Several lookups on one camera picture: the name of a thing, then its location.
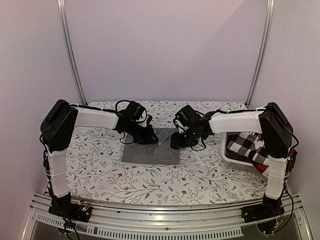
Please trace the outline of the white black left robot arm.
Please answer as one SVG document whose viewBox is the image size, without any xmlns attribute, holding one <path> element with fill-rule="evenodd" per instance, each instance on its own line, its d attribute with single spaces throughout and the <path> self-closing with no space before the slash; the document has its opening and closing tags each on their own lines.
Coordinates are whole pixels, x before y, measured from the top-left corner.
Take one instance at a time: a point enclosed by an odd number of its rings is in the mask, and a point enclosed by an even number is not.
<svg viewBox="0 0 320 240">
<path fill-rule="evenodd" d="M 52 204 L 63 217 L 70 217 L 75 211 L 66 173 L 67 148 L 74 129 L 105 128 L 132 136 L 135 144 L 150 145 L 159 141 L 151 120 L 147 110 L 135 101 L 129 101 L 122 110 L 70 104 L 64 99 L 54 104 L 40 125 L 39 140 L 44 146 L 43 166 Z"/>
</svg>

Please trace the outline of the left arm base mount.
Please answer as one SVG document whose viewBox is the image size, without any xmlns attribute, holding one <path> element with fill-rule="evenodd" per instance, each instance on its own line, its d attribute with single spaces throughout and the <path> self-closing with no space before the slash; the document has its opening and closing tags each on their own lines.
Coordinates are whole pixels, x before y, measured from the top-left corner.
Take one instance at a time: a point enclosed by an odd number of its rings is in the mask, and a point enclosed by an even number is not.
<svg viewBox="0 0 320 240">
<path fill-rule="evenodd" d="M 66 198 L 58 198 L 51 201 L 48 212 L 66 219 L 88 223 L 92 214 L 92 205 L 83 200 L 74 203 Z"/>
</svg>

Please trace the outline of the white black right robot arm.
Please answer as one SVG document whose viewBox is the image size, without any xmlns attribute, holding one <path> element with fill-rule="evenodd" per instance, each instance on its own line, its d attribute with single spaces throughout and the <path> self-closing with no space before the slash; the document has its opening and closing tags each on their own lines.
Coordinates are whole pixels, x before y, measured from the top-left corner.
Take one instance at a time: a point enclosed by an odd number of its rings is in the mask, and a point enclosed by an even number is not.
<svg viewBox="0 0 320 240">
<path fill-rule="evenodd" d="M 175 114 L 178 131 L 170 136 L 174 150 L 192 148 L 215 134 L 233 133 L 228 148 L 238 155 L 268 167 L 267 186 L 258 213 L 269 218 L 278 210 L 292 158 L 293 128 L 279 106 L 270 102 L 256 109 L 200 115 L 190 105 Z"/>
</svg>

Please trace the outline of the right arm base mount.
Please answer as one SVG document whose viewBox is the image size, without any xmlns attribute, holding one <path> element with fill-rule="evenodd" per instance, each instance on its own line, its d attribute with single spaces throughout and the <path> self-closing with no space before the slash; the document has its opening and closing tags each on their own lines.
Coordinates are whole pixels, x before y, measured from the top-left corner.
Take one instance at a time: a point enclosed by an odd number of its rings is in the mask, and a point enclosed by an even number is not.
<svg viewBox="0 0 320 240">
<path fill-rule="evenodd" d="M 264 198 L 262 203 L 241 208 L 241 217 L 245 223 L 256 222 L 284 214 L 281 200 Z"/>
</svg>

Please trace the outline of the grey long sleeve shirt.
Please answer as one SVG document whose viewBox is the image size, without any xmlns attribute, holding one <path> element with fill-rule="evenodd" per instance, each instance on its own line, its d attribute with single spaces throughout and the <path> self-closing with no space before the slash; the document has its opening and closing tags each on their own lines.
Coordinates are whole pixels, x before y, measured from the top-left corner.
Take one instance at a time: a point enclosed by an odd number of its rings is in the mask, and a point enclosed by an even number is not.
<svg viewBox="0 0 320 240">
<path fill-rule="evenodd" d="M 155 128 L 159 142 L 141 145 L 138 143 L 125 144 L 122 162 L 147 165 L 179 165 L 180 150 L 171 148 L 171 135 L 176 128 Z"/>
</svg>

